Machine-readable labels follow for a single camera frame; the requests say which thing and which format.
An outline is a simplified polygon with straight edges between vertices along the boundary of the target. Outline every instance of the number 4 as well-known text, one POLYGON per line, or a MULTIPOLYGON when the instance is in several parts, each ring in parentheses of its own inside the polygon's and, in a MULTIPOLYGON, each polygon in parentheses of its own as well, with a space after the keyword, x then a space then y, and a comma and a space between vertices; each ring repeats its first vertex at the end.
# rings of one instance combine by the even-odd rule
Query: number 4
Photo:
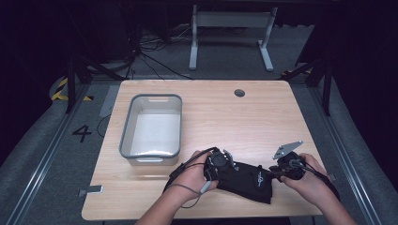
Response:
POLYGON ((87 132, 88 131, 88 125, 84 125, 78 129, 76 129, 75 131, 73 131, 73 135, 82 135, 82 138, 80 139, 80 143, 84 142, 84 137, 85 135, 90 135, 91 132, 87 132))

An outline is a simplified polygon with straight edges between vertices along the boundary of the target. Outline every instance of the table top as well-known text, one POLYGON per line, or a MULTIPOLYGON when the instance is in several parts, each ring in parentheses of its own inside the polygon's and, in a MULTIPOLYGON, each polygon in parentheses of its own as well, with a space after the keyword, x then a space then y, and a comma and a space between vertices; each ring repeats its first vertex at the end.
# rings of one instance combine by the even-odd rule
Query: table top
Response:
MULTIPOLYGON (((263 168, 276 165, 272 156, 282 144, 302 140, 296 152, 321 158, 287 82, 283 81, 126 81, 120 85, 100 149, 82 216, 87 220, 137 219, 154 203, 168 175, 195 150, 226 149, 235 161, 263 168), (237 97, 237 89, 245 92, 237 97), (131 99, 139 94, 177 94, 182 98, 179 162, 175 166, 131 166, 119 151, 131 99)), ((244 218, 320 215, 299 194, 272 181, 271 204, 254 202, 215 189, 176 218, 244 218)))

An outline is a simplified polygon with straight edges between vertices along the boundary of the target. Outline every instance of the white plastic bin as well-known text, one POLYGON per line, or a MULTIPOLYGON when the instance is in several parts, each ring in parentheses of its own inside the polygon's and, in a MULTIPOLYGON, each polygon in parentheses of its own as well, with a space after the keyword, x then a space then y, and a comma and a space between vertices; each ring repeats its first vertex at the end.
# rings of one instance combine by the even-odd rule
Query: white plastic bin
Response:
POLYGON ((181 147, 182 99, 138 95, 131 100, 119 151, 131 165, 175 165, 181 147))

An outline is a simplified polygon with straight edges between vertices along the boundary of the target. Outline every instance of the metal stand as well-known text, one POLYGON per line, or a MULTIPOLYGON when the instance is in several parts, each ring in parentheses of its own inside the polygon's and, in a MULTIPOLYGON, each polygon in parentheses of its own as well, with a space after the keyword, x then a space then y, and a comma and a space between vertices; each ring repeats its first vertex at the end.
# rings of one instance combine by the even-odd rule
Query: metal stand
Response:
POLYGON ((73 55, 69 60, 68 66, 68 108, 66 113, 70 113, 76 103, 76 83, 75 75, 79 78, 81 83, 89 84, 93 77, 87 66, 91 66, 103 74, 108 75, 116 81, 125 81, 127 78, 120 77, 106 67, 94 63, 91 60, 80 55, 73 55))
POLYGON ((269 58, 267 43, 272 30, 272 25, 276 17, 277 8, 271 12, 218 12, 218 11, 198 11, 197 6, 193 6, 192 13, 192 45, 190 70, 196 69, 198 54, 197 27, 256 27, 266 28, 263 40, 258 41, 258 47, 263 56, 267 71, 272 71, 273 66, 269 58))

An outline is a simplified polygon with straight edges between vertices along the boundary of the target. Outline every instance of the wire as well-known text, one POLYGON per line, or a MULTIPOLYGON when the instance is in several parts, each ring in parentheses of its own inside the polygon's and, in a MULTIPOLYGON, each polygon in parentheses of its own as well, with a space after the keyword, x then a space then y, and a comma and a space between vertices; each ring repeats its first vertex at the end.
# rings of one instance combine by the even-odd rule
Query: wire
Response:
POLYGON ((164 65, 163 63, 159 62, 158 60, 152 58, 151 56, 149 56, 149 55, 147 55, 147 54, 145 54, 145 53, 141 52, 141 54, 142 54, 143 56, 145 56, 145 57, 147 57, 147 58, 149 58, 149 59, 151 59, 151 60, 157 62, 158 64, 162 65, 163 67, 169 69, 171 72, 175 73, 176 75, 181 76, 181 77, 184 77, 184 78, 187 78, 187 79, 189 79, 189 80, 193 80, 192 78, 190 78, 190 77, 188 77, 188 76, 185 76, 185 75, 182 75, 182 74, 180 74, 180 73, 178 73, 178 72, 175 72, 175 71, 172 70, 171 68, 167 67, 167 66, 164 65))
POLYGON ((152 70, 155 72, 155 74, 156 74, 159 78, 161 78, 162 80, 164 80, 163 77, 161 77, 161 75, 159 75, 158 72, 157 72, 152 66, 150 66, 150 65, 147 63, 147 61, 146 61, 145 59, 142 59, 141 57, 138 57, 138 58, 141 59, 141 60, 143 60, 144 63, 146 63, 146 65, 147 65, 149 68, 152 68, 152 70))
POLYGON ((111 116, 111 115, 109 114, 109 115, 103 117, 103 118, 99 121, 99 123, 98 123, 98 125, 97 125, 97 133, 98 133, 102 138, 105 137, 105 134, 104 134, 104 135, 100 134, 100 124, 102 123, 102 121, 103 121, 105 118, 107 118, 107 117, 109 117, 109 116, 111 116))

